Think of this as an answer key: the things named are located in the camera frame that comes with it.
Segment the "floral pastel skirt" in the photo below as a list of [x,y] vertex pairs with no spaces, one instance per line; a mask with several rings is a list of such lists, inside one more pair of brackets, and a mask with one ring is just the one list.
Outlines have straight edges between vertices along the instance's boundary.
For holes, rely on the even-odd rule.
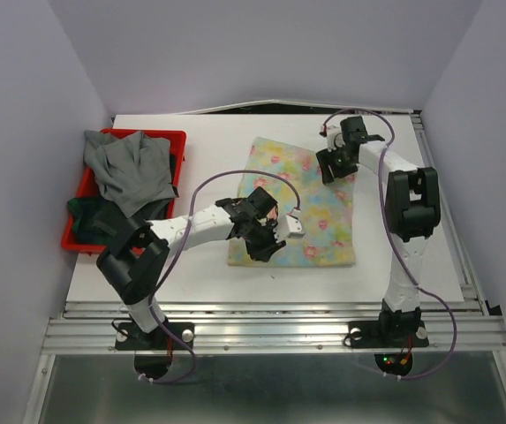
[[352,214],[355,177],[322,183],[316,154],[282,142],[256,138],[245,167],[289,180],[301,198],[300,220],[306,234],[289,239],[267,263],[252,261],[245,242],[233,239],[227,263],[239,267],[320,268],[348,267],[355,263]]

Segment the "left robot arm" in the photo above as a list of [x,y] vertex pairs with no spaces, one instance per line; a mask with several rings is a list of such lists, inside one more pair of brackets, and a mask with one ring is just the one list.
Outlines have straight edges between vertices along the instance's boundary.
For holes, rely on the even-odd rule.
[[225,198],[193,215],[168,220],[129,218],[96,260],[96,266],[137,325],[136,338],[148,348],[166,339],[166,315],[155,287],[166,263],[185,250],[209,242],[245,241],[254,261],[267,262],[286,246],[277,237],[278,221],[268,218],[277,201],[262,188],[245,198]]

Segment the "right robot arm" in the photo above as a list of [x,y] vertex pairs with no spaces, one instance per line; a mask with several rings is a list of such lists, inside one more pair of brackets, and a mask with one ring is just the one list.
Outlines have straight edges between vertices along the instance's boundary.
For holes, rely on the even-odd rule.
[[390,149],[395,130],[385,117],[377,117],[387,126],[388,139],[369,133],[362,116],[345,118],[338,126],[325,120],[320,136],[327,146],[316,157],[325,185],[360,167],[377,177],[392,262],[376,334],[383,343],[395,345],[420,326],[418,276],[427,242],[441,221],[440,189],[433,167],[419,167]]

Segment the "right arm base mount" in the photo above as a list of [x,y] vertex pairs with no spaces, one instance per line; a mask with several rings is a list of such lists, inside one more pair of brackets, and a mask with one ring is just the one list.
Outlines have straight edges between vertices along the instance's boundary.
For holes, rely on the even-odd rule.
[[343,345],[353,349],[394,349],[408,343],[418,348],[429,346],[419,308],[410,312],[383,310],[376,319],[357,319],[347,326]]

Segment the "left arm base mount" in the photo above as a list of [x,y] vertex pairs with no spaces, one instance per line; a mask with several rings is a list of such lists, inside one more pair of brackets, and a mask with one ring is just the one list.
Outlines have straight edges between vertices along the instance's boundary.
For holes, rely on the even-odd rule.
[[[165,326],[183,343],[193,347],[195,326],[192,322],[166,322]],[[111,322],[111,327],[116,331],[115,349],[120,352],[184,350],[179,342],[161,328],[145,333],[135,322],[127,320],[114,320]]]

